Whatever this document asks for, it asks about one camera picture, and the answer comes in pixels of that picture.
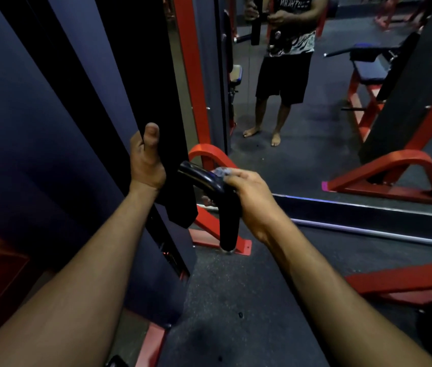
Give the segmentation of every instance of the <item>black floor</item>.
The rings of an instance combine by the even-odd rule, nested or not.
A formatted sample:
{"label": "black floor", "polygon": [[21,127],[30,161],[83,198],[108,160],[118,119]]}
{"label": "black floor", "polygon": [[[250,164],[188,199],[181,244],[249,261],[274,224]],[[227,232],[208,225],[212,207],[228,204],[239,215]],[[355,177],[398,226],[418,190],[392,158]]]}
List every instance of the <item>black floor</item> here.
{"label": "black floor", "polygon": [[[432,263],[432,247],[302,229],[341,274]],[[240,235],[252,238],[242,227]],[[198,247],[182,319],[168,333],[158,366],[327,366],[273,257],[253,241],[252,254]],[[374,306],[417,341],[416,312]]]}
{"label": "black floor", "polygon": [[[248,27],[246,30],[245,27],[238,28],[242,35],[248,31]],[[262,28],[259,46],[250,46],[249,42],[236,45],[235,64],[243,66],[243,82],[234,102],[237,128],[231,137],[231,159],[241,168],[259,172],[277,194],[432,213],[431,205],[321,190],[322,181],[360,165],[357,156],[360,141],[350,113],[339,110],[345,104],[352,64],[347,54],[325,59],[323,53],[356,42],[394,46],[410,32],[406,26],[382,32],[372,18],[327,21],[323,36],[316,42],[304,103],[292,107],[282,129],[282,143],[276,148],[270,146],[270,139],[280,105],[279,97],[268,100],[264,131],[251,138],[242,136],[255,121],[255,90],[266,49],[265,28]],[[432,140],[425,150],[432,156]],[[423,171],[415,167],[408,170],[398,184],[428,188]]]}

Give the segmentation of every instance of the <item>person's left hand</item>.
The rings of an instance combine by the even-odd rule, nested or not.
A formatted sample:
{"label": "person's left hand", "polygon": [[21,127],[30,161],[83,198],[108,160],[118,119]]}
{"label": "person's left hand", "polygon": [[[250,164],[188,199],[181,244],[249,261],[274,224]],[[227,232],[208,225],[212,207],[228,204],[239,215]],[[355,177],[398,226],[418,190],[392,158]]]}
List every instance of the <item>person's left hand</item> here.
{"label": "person's left hand", "polygon": [[157,124],[149,123],[145,135],[137,132],[131,138],[131,186],[142,184],[160,190],[165,184],[166,173],[158,156],[160,129]]}
{"label": "person's left hand", "polygon": [[282,24],[286,24],[292,21],[294,14],[285,10],[277,10],[276,13],[271,14],[267,17],[269,24],[272,28],[278,28]]}

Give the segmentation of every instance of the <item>shorts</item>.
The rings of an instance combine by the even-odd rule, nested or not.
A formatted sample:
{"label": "shorts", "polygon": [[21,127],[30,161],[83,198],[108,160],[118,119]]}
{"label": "shorts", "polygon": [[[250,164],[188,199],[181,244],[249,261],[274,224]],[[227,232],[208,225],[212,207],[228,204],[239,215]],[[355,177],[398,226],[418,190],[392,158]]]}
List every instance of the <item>shorts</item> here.
{"label": "shorts", "polygon": [[302,103],[312,55],[310,52],[263,58],[255,96],[267,99],[271,95],[280,95],[282,103],[288,106]]}

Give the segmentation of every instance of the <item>bare foot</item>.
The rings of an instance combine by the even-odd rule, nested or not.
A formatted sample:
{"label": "bare foot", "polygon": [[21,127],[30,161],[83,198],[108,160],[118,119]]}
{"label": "bare foot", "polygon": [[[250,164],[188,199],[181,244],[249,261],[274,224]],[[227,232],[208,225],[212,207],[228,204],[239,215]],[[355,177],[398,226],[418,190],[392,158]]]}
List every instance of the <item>bare foot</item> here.
{"label": "bare foot", "polygon": [[260,132],[260,127],[252,127],[251,129],[245,130],[243,132],[243,137],[247,138],[259,132]]}
{"label": "bare foot", "polygon": [[274,133],[274,135],[272,135],[272,147],[277,147],[280,144],[280,134],[279,133]]}

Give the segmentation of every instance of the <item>person's left arm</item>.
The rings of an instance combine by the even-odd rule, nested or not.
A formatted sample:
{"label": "person's left arm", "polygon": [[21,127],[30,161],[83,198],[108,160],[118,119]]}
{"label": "person's left arm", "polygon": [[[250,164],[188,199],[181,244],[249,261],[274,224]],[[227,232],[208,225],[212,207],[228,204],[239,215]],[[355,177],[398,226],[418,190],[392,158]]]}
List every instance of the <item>person's left arm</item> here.
{"label": "person's left arm", "polygon": [[298,24],[303,28],[316,28],[321,15],[325,12],[329,0],[312,0],[311,9],[302,14],[293,14],[285,10],[278,10],[268,16],[272,27],[278,28],[283,24]]}
{"label": "person's left arm", "polygon": [[148,213],[165,182],[159,129],[131,139],[130,191],[74,258],[0,328],[0,366],[101,366]]}

